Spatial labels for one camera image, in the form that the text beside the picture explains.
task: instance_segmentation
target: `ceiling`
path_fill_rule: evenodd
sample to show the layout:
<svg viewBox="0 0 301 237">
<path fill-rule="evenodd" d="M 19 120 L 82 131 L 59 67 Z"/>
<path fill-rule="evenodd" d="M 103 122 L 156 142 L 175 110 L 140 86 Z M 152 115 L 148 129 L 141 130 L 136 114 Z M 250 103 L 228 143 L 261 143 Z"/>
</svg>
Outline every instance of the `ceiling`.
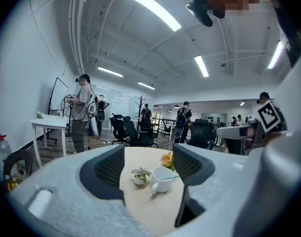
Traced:
<svg viewBox="0 0 301 237">
<path fill-rule="evenodd" d="M 179 30 L 173 32 L 134 0 L 84 3 L 81 53 L 86 73 L 97 77 L 104 73 L 96 70 L 98 64 L 123 74 L 123 80 L 134 86 L 138 80 L 162 89 L 185 80 L 194 84 L 224 80 L 224 76 L 226 80 L 240 80 L 240 73 L 269 74 L 282 80 L 288 73 L 286 58 L 280 59 L 273 70 L 266 69 L 279 41 L 277 20 L 269 2 L 252 4 L 248 11 L 238 14 L 227 11 L 225 19 L 212 15 L 213 27 L 208 28 L 186 9 L 191 0 L 155 1 L 181 24 Z M 202 55 L 208 78 L 202 76 L 194 60 L 196 55 Z"/>
<path fill-rule="evenodd" d="M 252 110 L 255 106 L 257 106 L 256 99 L 249 99 L 243 106 L 244 109 Z M 228 113 L 228 111 L 233 109 L 241 109 L 240 104 L 242 100 L 221 100 L 221 101 L 200 101 L 200 102 L 190 102 L 190 108 L 193 112 L 201 112 L 201 113 Z M 154 112 L 168 112 L 168 110 L 172 110 L 176 112 L 178 109 L 174 109 L 174 106 L 178 105 L 182 107 L 184 104 L 182 103 L 172 103 L 172 104 L 163 104 L 159 105 L 157 109 L 154 109 Z"/>
</svg>

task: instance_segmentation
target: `coat rack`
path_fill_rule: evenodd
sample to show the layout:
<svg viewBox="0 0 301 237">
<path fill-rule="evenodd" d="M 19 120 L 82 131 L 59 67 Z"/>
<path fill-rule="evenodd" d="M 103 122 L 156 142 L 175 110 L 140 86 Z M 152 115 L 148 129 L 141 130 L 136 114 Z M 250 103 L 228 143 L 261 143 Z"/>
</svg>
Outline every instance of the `coat rack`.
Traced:
<svg viewBox="0 0 301 237">
<path fill-rule="evenodd" d="M 137 131 L 139 131 L 139 125 L 140 125 L 140 115 L 141 115 L 141 108 L 142 108 L 142 105 L 145 104 L 145 102 L 143 102 L 146 98 L 143 98 L 143 96 L 140 96 L 138 97 L 138 99 L 140 100 L 140 103 L 138 102 L 135 102 L 137 103 L 138 107 L 139 107 L 139 115 L 138 115 L 138 121 L 137 121 Z"/>
</svg>

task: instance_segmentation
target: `coffee cup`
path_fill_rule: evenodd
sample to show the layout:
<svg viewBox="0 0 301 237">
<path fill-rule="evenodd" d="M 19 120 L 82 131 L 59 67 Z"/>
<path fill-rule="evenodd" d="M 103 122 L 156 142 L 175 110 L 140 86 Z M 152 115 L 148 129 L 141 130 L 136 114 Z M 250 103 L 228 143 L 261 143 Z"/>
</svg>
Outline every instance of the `coffee cup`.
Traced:
<svg viewBox="0 0 301 237">
<path fill-rule="evenodd" d="M 156 192 L 168 191 L 174 176 L 174 172 L 169 168 L 158 167 L 153 169 L 151 175 L 151 192 L 155 194 Z"/>
</svg>

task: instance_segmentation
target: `yellow flower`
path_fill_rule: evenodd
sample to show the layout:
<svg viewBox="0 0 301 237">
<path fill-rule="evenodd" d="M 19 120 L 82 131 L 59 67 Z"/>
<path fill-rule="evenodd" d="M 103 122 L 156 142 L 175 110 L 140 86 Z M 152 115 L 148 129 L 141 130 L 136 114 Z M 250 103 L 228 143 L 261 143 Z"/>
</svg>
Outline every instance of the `yellow flower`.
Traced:
<svg viewBox="0 0 301 237">
<path fill-rule="evenodd" d="M 167 155 L 162 156 L 161 164 L 163 164 L 166 167 L 169 167 L 171 159 L 172 159 L 172 155 L 171 155 L 171 152 L 169 152 Z"/>
</svg>

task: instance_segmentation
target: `ceiling light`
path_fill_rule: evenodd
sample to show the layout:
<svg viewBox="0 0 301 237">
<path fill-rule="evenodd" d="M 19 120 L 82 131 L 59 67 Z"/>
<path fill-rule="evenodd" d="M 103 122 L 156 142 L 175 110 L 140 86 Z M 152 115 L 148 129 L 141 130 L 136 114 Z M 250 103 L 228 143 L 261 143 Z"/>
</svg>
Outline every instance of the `ceiling light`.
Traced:
<svg viewBox="0 0 301 237">
<path fill-rule="evenodd" d="M 147 9 L 151 10 L 158 17 L 160 17 L 173 31 L 181 28 L 181 25 L 175 20 L 175 18 L 169 14 L 159 3 L 154 0 L 135 0 L 141 5 L 144 5 Z"/>
<path fill-rule="evenodd" d="M 147 88 L 150 88 L 150 89 L 155 89 L 155 88 L 150 87 L 150 86 L 148 86 L 148 85 L 146 85 L 146 84 L 143 84 L 143 83 L 141 83 L 141 82 L 139 82 L 139 85 L 143 85 L 143 86 L 145 86 L 145 87 L 147 87 Z"/>
<path fill-rule="evenodd" d="M 282 50 L 283 50 L 283 43 L 281 41 L 279 41 L 278 46 L 272 57 L 272 60 L 270 61 L 270 64 L 268 66 L 268 69 L 272 69 L 275 66 L 276 62 L 278 61 L 278 59 L 282 53 Z"/>
<path fill-rule="evenodd" d="M 204 76 L 204 77 L 208 77 L 208 76 L 209 76 L 209 73 L 208 73 L 208 71 L 207 71 L 207 69 L 206 69 L 206 66 L 205 66 L 205 64 L 204 64 L 204 61 L 203 61 L 201 55 L 195 56 L 194 59 L 195 59 L 195 61 L 197 62 L 197 64 L 198 64 L 198 66 L 199 66 L 199 68 L 200 68 L 200 70 L 201 70 L 203 76 Z"/>
<path fill-rule="evenodd" d="M 106 88 L 102 88 L 102 87 L 98 87 L 98 86 L 96 86 L 97 88 L 100 88 L 100 89 L 106 89 Z M 106 90 L 110 90 L 110 89 L 106 89 Z"/>
<path fill-rule="evenodd" d="M 113 71 L 111 71 L 109 69 L 105 69 L 105 68 L 101 68 L 101 67 L 98 67 L 98 70 L 102 70 L 104 72 L 108 72 L 108 73 L 113 74 L 113 75 L 118 76 L 118 77 L 122 77 L 123 76 L 123 75 L 121 75 L 119 73 L 116 73 L 116 72 L 113 72 Z"/>
</svg>

